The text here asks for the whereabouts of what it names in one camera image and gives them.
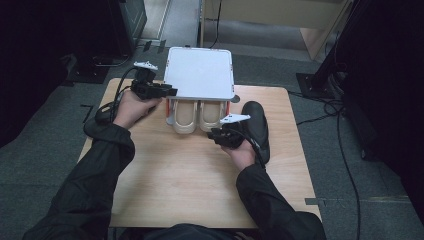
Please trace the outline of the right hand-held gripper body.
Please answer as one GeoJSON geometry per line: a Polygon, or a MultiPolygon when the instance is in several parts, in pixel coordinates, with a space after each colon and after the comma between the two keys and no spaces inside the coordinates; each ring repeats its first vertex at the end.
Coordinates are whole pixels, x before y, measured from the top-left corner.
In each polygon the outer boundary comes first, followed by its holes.
{"type": "Polygon", "coordinates": [[[219,144],[228,148],[238,148],[244,141],[241,122],[249,120],[249,115],[229,114],[220,120],[219,144]]]}

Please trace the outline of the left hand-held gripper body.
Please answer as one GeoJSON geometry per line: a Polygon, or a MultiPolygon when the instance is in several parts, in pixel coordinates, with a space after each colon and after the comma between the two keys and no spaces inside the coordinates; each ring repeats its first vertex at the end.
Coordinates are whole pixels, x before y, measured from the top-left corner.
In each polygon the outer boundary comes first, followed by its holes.
{"type": "Polygon", "coordinates": [[[157,66],[147,62],[135,62],[135,79],[132,81],[130,89],[141,99],[153,99],[165,97],[169,88],[164,84],[154,83],[157,66]]]}

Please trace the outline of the white shoe rack orange supports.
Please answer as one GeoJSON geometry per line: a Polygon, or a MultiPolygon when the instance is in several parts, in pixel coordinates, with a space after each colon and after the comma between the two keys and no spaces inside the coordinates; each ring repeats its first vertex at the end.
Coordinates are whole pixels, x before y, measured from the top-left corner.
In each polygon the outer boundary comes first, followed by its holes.
{"type": "Polygon", "coordinates": [[[174,100],[221,101],[224,114],[235,96],[232,53],[224,49],[171,47],[164,83],[177,89],[169,96],[166,121],[174,123],[174,100]]]}

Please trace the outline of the person's right hand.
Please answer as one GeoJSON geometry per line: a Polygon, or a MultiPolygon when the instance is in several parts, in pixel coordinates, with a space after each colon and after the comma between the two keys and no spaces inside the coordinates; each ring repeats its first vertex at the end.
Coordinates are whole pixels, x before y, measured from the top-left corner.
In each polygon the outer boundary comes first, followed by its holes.
{"type": "Polygon", "coordinates": [[[222,150],[230,156],[239,171],[243,171],[245,168],[255,164],[255,152],[247,140],[244,140],[236,149],[222,147],[222,150]]]}

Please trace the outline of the person's left hand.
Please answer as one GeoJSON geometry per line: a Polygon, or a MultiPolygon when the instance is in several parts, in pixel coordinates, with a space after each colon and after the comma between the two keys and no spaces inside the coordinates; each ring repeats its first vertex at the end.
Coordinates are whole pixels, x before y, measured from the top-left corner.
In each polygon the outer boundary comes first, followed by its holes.
{"type": "Polygon", "coordinates": [[[162,102],[161,98],[141,100],[133,91],[123,93],[113,123],[125,129],[130,129],[137,121],[149,114],[151,108],[162,102]]]}

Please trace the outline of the dark stand base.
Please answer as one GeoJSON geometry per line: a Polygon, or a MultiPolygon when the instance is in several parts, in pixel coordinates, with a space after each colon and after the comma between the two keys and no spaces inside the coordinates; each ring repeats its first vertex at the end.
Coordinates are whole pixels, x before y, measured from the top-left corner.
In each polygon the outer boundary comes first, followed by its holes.
{"type": "Polygon", "coordinates": [[[68,71],[65,83],[102,84],[108,74],[109,67],[96,63],[87,54],[68,54],[61,58],[61,62],[68,71]]]}

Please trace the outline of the dark cabinet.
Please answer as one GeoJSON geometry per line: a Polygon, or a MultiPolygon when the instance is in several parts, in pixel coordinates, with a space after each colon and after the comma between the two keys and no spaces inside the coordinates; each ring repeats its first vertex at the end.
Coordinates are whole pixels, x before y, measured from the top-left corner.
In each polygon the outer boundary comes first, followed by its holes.
{"type": "Polygon", "coordinates": [[[144,0],[108,0],[120,55],[131,56],[147,22],[144,0]]]}

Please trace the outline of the person's torso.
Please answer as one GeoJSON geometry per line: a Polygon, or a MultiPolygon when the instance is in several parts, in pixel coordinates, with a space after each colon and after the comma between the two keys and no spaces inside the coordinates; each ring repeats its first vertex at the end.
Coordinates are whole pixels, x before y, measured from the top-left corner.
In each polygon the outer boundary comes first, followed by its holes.
{"type": "Polygon", "coordinates": [[[177,224],[170,228],[125,228],[114,240],[262,240],[258,230],[177,224]]]}

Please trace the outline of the black stand with base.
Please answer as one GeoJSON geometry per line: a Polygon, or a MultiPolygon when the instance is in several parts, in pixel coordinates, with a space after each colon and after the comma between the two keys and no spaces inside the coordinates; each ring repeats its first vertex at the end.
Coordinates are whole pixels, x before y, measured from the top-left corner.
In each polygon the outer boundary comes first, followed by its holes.
{"type": "Polygon", "coordinates": [[[335,71],[337,47],[343,30],[361,0],[341,0],[335,16],[324,30],[301,28],[300,33],[310,57],[322,60],[314,74],[297,73],[296,78],[303,97],[334,99],[329,77],[335,71]]]}

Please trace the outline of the light wooden cabinet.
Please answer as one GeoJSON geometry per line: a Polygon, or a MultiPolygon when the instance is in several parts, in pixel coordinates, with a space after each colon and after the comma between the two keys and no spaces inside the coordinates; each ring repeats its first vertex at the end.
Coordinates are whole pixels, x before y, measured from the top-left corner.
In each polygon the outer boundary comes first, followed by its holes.
{"type": "Polygon", "coordinates": [[[311,59],[316,60],[354,0],[201,0],[201,37],[205,20],[298,27],[311,59]]]}

